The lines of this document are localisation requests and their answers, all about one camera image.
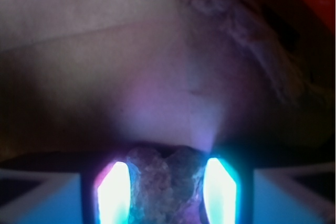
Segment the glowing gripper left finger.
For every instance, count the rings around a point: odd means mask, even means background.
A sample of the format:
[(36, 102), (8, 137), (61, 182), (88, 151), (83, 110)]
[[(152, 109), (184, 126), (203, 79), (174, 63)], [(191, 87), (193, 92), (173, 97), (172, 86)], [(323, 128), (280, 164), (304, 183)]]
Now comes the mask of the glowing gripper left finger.
[(128, 223), (130, 169), (122, 156), (81, 155), (83, 223)]

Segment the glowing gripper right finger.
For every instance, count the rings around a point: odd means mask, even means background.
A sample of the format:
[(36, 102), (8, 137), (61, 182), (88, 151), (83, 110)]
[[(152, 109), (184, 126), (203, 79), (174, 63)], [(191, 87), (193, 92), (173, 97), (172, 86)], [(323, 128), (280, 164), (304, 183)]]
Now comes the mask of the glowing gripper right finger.
[(248, 160), (230, 153), (208, 157), (203, 203), (208, 223), (252, 223), (253, 179)]

